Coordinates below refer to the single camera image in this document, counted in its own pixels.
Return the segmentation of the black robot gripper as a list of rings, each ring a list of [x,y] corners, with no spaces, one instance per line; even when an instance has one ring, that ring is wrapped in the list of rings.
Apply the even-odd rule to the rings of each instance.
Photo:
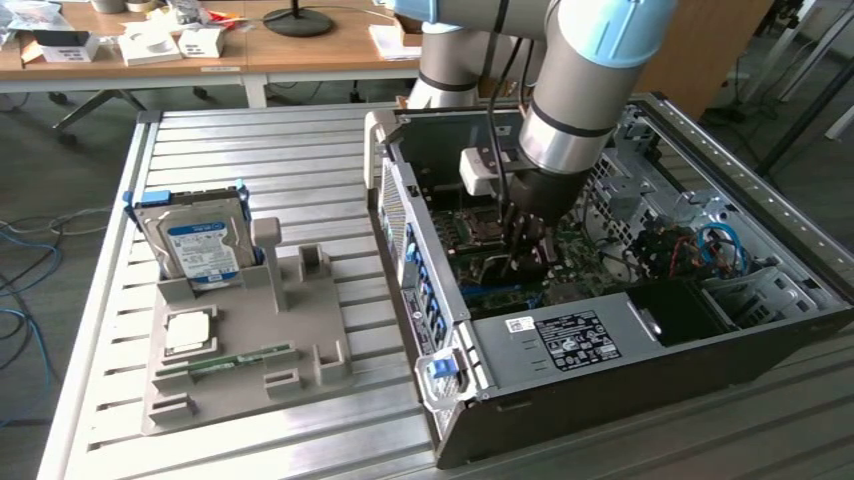
[[[571,174],[539,169],[515,173],[502,218],[502,240],[508,255],[504,271],[528,260],[542,266],[556,262],[554,232],[575,205],[586,180],[586,170]]]

